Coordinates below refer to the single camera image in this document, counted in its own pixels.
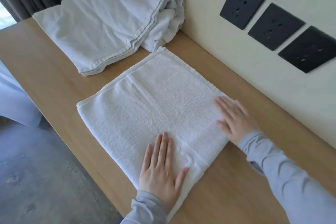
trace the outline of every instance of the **white towel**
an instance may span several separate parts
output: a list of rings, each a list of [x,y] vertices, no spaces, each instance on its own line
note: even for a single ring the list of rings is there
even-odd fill
[[[163,131],[174,138],[175,172],[182,167],[190,170],[169,221],[228,142],[215,124],[220,115],[213,99],[218,95],[223,93],[160,47],[77,108],[90,132],[136,188],[147,145]]]
[[[141,45],[152,52],[184,21],[183,0],[62,0],[33,15],[83,75],[102,72]]]

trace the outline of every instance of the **folded towel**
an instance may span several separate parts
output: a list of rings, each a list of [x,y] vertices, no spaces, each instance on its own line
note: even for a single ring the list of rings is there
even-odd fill
[[[223,93],[160,47],[77,108],[90,132],[136,188],[147,145],[163,131],[174,138],[175,172],[183,167],[190,170],[167,217],[170,220],[228,142],[216,127],[221,117],[213,99],[218,95]]]
[[[141,45],[152,52],[184,21],[183,0],[62,0],[33,15],[83,75],[102,72]]]

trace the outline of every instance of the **wooden desk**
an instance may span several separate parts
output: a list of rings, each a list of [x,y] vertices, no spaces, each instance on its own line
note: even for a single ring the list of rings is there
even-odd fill
[[[336,195],[336,150],[183,33],[166,47],[221,91],[241,100],[264,132]],[[86,128],[76,104],[148,54],[140,49],[102,73],[84,77],[33,19],[0,32],[0,59],[123,216],[130,210],[135,188]],[[191,190],[172,223],[288,220],[266,179],[229,143]]]

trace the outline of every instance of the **black outlet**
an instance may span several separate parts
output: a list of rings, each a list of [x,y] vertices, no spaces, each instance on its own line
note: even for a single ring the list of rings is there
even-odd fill
[[[244,29],[264,0],[226,0],[220,16]]]
[[[284,48],[279,56],[308,73],[336,57],[336,40],[310,26]]]
[[[248,35],[274,51],[304,24],[304,21],[271,3]]]

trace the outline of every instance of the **sleeve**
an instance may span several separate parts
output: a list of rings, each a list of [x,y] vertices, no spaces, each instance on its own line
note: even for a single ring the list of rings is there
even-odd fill
[[[166,211],[157,197],[139,190],[132,200],[131,212],[121,224],[166,224]]]
[[[262,132],[245,135],[238,147],[266,176],[291,224],[336,223],[336,199]]]

